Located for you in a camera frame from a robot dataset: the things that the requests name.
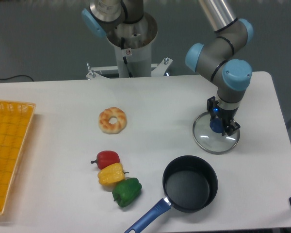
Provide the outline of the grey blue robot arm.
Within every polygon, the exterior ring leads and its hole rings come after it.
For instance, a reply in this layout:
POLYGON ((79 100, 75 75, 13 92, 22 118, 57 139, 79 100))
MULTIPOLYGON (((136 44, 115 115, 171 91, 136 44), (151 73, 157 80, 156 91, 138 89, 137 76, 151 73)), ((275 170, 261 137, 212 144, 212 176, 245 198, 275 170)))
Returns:
MULTIPOLYGON (((234 116, 252 76, 251 66, 233 55, 251 41, 253 27, 237 18, 224 0, 202 0, 199 4, 216 38, 207 45, 194 44, 185 64, 218 88, 216 97, 207 101, 211 129, 233 135, 240 129, 234 116)), ((113 45, 121 78, 151 75, 151 45, 158 26, 144 11, 143 1, 95 0, 81 16, 95 36, 105 37, 113 45)))

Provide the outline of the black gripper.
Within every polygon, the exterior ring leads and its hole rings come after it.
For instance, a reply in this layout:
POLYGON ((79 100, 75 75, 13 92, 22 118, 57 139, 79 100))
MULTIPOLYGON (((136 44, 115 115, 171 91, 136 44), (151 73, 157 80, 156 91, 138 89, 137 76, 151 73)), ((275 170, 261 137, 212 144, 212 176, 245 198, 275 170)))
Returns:
POLYGON ((213 96, 207 100, 207 111, 211 116, 211 129, 222 136, 231 136, 240 129, 240 124, 234 120, 238 108, 226 110, 217 106, 218 101, 213 96))

